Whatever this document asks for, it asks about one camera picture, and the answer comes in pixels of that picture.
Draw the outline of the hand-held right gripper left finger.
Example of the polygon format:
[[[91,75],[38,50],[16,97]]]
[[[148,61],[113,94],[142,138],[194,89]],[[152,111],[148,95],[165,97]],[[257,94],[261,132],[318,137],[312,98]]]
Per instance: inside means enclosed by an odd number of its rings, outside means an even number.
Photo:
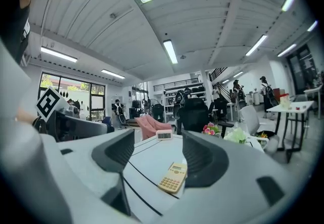
[[[41,135],[44,161],[72,217],[129,217],[123,170],[134,151],[134,131],[57,143]]]

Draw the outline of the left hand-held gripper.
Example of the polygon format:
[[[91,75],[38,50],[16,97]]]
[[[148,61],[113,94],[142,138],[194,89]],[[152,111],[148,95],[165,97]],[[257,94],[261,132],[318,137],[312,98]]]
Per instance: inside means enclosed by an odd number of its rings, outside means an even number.
[[[81,119],[77,102],[69,104],[53,88],[47,88],[36,103],[34,128],[57,142],[85,139],[114,132],[111,123]]]

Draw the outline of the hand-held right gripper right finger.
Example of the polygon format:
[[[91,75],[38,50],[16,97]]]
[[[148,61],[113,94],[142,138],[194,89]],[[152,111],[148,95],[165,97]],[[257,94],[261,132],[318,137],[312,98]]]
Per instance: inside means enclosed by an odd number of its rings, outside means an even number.
[[[292,175],[267,154],[186,131],[188,174],[181,212],[188,223],[274,223],[295,195]]]

